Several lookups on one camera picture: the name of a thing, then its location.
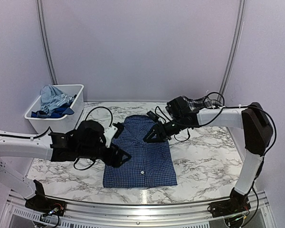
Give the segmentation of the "light blue garment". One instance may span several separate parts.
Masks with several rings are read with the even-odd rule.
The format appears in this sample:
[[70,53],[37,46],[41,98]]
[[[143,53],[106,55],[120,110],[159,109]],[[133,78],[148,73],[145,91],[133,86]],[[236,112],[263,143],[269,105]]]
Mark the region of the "light blue garment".
[[41,111],[52,114],[57,108],[63,105],[71,105],[74,97],[62,92],[59,88],[53,85],[46,85],[41,89]]

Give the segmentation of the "blue checked shirt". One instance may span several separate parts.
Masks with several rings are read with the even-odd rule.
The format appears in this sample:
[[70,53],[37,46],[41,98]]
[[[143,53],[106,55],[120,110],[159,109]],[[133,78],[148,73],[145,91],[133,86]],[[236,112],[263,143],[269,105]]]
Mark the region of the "blue checked shirt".
[[131,155],[131,159],[119,168],[105,166],[104,188],[154,188],[178,184],[169,143],[143,141],[153,125],[154,121],[146,115],[126,117],[124,130],[113,144]]

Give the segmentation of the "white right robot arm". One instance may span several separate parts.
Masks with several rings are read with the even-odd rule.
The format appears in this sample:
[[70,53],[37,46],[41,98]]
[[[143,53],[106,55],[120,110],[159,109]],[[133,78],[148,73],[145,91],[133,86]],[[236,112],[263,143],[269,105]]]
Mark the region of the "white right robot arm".
[[155,125],[145,135],[146,143],[161,143],[170,140],[185,129],[201,127],[228,127],[244,131],[246,156],[226,209],[237,212],[244,206],[244,198],[259,176],[264,164],[265,154],[276,141],[276,126],[272,117],[258,102],[249,105],[225,106],[224,98],[211,99],[206,95],[198,99],[179,96],[166,105],[171,120],[161,123],[154,112],[147,115]]

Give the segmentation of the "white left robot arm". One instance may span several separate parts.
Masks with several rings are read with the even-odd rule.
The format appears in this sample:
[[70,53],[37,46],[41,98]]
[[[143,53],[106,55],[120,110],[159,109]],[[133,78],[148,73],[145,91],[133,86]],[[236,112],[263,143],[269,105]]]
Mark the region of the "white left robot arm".
[[[88,120],[82,121],[76,129],[67,133],[47,129],[33,136],[0,131],[0,158],[38,158],[51,162],[101,160],[108,166],[119,168],[131,159],[130,154],[113,144],[113,139],[118,138],[123,129],[121,123],[111,123],[108,128],[104,128],[99,122]],[[0,183],[20,194],[28,204],[40,211],[50,208],[50,200],[45,196],[40,182],[9,169],[1,160]]]

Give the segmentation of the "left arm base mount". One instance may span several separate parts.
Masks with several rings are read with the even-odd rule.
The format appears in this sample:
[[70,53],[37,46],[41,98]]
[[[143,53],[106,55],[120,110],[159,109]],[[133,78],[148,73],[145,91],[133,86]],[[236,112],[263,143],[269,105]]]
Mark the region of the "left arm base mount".
[[48,198],[45,195],[43,185],[37,180],[33,180],[33,182],[35,191],[32,197],[25,198],[25,207],[44,213],[49,213],[51,210],[58,208],[57,214],[63,216],[67,203],[63,200]]

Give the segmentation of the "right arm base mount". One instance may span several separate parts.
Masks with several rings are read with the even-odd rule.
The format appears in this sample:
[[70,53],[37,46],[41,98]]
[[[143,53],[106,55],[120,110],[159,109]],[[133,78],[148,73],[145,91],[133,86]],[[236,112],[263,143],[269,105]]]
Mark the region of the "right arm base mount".
[[210,203],[207,211],[212,214],[213,218],[248,211],[251,209],[248,194],[249,192],[242,195],[233,188],[229,199]]

